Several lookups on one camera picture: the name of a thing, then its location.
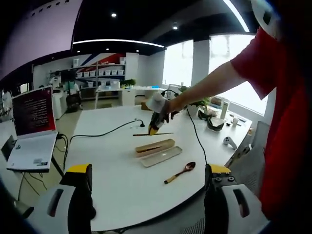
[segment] cup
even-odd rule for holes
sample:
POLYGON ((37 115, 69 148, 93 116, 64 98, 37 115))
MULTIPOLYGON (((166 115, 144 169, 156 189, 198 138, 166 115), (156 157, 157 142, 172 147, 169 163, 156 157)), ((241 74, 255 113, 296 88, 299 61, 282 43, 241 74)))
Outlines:
POLYGON ((238 118, 233 118, 233 126, 236 126, 238 124, 239 119, 238 118))

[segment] ceiling light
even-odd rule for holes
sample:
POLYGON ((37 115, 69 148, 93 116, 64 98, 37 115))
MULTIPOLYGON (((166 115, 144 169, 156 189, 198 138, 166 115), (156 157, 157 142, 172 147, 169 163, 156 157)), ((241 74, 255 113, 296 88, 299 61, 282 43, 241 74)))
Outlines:
POLYGON ((235 8, 235 6, 233 5, 233 3, 231 3, 230 0, 223 0, 224 3, 229 7, 229 9, 233 12, 233 14, 236 16, 236 18, 238 19, 238 21, 240 22, 240 24, 242 25, 243 29, 245 30, 246 33, 249 32, 249 29, 247 27, 247 24, 245 23, 244 19, 242 18, 242 16, 240 15, 240 13, 238 12, 238 10, 235 8))
POLYGON ((98 41, 122 41, 122 42, 133 42, 133 43, 140 43, 140 44, 145 44, 145 45, 153 45, 157 47, 164 48, 163 45, 157 45, 149 42, 144 42, 144 41, 138 41, 138 40, 124 40, 124 39, 95 39, 95 40, 82 40, 82 41, 76 41, 73 42, 73 45, 75 44, 80 44, 80 43, 87 43, 87 42, 98 42, 98 41))

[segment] controller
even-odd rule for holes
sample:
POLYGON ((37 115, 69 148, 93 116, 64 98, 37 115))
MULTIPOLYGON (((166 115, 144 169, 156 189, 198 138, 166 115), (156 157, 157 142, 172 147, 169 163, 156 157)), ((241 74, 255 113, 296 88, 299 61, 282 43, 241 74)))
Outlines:
POLYGON ((232 140, 232 138, 230 138, 229 136, 227 136, 226 138, 224 138, 223 144, 225 144, 225 145, 230 144, 235 150, 237 149, 236 144, 234 143, 234 141, 232 140))

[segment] black cable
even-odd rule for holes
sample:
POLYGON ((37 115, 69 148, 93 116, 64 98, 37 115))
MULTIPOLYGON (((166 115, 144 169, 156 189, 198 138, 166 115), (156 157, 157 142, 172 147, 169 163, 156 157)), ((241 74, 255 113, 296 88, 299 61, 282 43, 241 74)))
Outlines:
POLYGON ((206 162, 206 165, 207 165, 206 151, 205 151, 204 147, 202 146, 202 144, 200 143, 200 140, 199 140, 198 135, 197 135, 197 130, 196 130, 196 127, 195 127, 195 124, 194 124, 194 121, 193 121, 193 119, 192 119, 192 117, 191 117, 191 115, 190 115, 189 109, 187 109, 187 107, 186 107, 186 110, 187 110, 187 113, 189 114, 189 117, 190 117, 190 119, 191 119, 191 121, 192 121, 192 124, 193 124, 193 126, 194 126, 194 130, 195 130, 195 134, 196 134, 198 143, 200 144, 201 148, 203 149, 204 156, 205 156, 205 162, 206 162))
POLYGON ((45 186, 44 182, 43 182, 41 179, 38 179, 38 178, 34 177, 34 176, 33 176, 32 174, 30 174, 30 173, 29 173, 29 175, 30 175, 32 178, 34 178, 34 179, 40 181, 40 182, 43 184, 44 188, 47 190, 47 187, 45 186))
POLYGON ((65 162, 66 162, 67 154, 68 154, 68 138, 66 135, 62 135, 61 137, 65 142, 65 152, 64 152, 64 160, 63 160, 63 171, 65 172, 65 162))
MULTIPOLYGON (((171 92, 173 92, 173 93, 175 93, 175 94, 178 95, 177 92, 175 92, 175 91, 173 91, 173 90, 171 90, 171 89, 167 89, 167 90, 165 90, 165 91, 163 91, 163 92, 161 92, 161 93, 162 93, 162 94, 165 94, 166 91, 171 91, 171 92)), ((203 145, 201 144, 201 142, 200 142, 200 140, 199 140, 199 137, 198 137, 198 134, 197 134, 197 130, 196 130, 194 121, 193 121, 193 119, 192 119, 192 117, 191 117, 191 115, 190 115, 190 112, 189 112, 189 109, 187 108, 187 106, 186 106, 186 110, 187 110, 187 113, 189 114, 189 117, 190 117, 190 119, 191 119, 191 121, 192 121, 192 124, 193 124, 193 126, 194 126, 194 130, 195 130, 195 134, 196 134, 196 138, 197 138, 197 140, 198 140, 198 143, 200 144, 200 147, 203 149, 204 156, 205 156, 205 162, 206 162, 206 164, 207 164, 206 151, 205 151, 203 145)))
POLYGON ((115 130, 117 130, 117 129, 119 129, 119 128, 121 128, 121 127, 127 125, 127 124, 134 123, 134 122, 137 122, 137 121, 141 121, 140 127, 145 127, 144 122, 143 122, 141 119, 136 119, 136 120, 130 121, 130 122, 128 122, 128 123, 122 124, 122 125, 120 125, 119 127, 115 128, 115 129, 113 129, 113 130, 111 130, 111 131, 109 131, 109 132, 100 134, 100 135, 75 135, 75 136, 72 136, 72 137, 70 138, 70 140, 69 140, 69 143, 72 142, 73 138, 75 138, 75 137, 102 137, 102 136, 104 136, 104 135, 106 135, 106 134, 109 134, 109 133, 111 133, 111 132, 113 132, 113 131, 115 131, 115 130))
MULTIPOLYGON (((109 134, 109 133, 111 133, 111 132, 113 132, 113 131, 115 131, 115 130, 117 130, 117 129, 119 129, 119 128, 125 126, 125 125, 127 125, 127 124, 134 123, 134 122, 137 122, 137 121, 141 121, 140 127, 142 127, 142 128, 145 127, 143 120, 141 120, 141 119, 135 119, 135 120, 130 121, 130 122, 128 122, 128 123, 122 124, 122 125, 120 125, 119 127, 115 128, 115 129, 113 129, 113 130, 110 130, 109 132, 106 132, 106 133, 103 133, 103 134, 100 134, 100 135, 74 135, 74 136, 72 136, 72 137, 70 138, 69 143, 71 143, 72 140, 73 140, 75 137, 102 137, 102 136, 105 136, 105 135, 107 135, 107 134, 109 134)), ((66 162, 66 159, 67 159, 67 154, 68 154, 68 145, 66 146, 66 152, 65 152, 65 156, 64 156, 64 162, 63 162, 64 171, 65 171, 65 162, 66 162)))
POLYGON ((40 196, 40 194, 35 190, 35 188, 31 185, 31 183, 29 183, 29 181, 26 179, 25 173, 23 173, 23 178, 27 181, 27 183, 28 183, 29 186, 35 191, 35 193, 38 194, 38 196, 40 196))
POLYGON ((60 151, 60 152, 62 152, 62 153, 65 153, 65 152, 66 152, 66 150, 65 150, 65 151, 60 150, 58 146, 55 146, 55 148, 57 148, 57 150, 60 151))

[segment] laptop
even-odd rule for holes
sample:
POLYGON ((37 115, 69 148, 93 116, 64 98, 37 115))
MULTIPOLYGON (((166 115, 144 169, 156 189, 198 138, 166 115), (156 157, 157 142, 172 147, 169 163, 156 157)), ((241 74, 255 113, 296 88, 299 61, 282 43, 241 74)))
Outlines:
POLYGON ((58 134, 52 93, 52 86, 47 86, 13 98, 17 141, 7 161, 8 170, 49 171, 58 134))

